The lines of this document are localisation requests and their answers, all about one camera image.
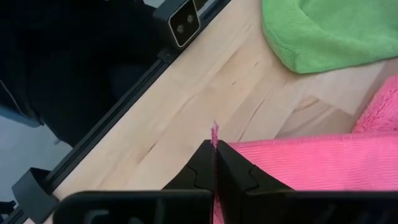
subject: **pink towel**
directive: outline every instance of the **pink towel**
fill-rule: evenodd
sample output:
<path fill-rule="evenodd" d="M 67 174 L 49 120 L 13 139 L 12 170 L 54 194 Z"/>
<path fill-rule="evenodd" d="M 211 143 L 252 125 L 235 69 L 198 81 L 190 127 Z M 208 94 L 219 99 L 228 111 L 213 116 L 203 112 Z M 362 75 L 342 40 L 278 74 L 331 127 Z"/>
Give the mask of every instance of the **pink towel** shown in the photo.
<path fill-rule="evenodd" d="M 295 190 L 398 190 L 398 76 L 388 79 L 354 134 L 238 142 L 246 159 Z M 216 203 L 213 223 L 223 223 Z"/>

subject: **green microfiber cloth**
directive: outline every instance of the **green microfiber cloth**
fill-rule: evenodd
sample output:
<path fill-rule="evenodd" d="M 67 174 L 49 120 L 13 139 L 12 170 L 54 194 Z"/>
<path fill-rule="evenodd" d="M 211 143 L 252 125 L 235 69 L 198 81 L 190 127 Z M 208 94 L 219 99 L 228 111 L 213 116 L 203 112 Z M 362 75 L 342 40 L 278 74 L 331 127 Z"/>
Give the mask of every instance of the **green microfiber cloth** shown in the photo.
<path fill-rule="evenodd" d="M 262 0 L 264 33 L 297 73 L 398 55 L 398 0 Z"/>

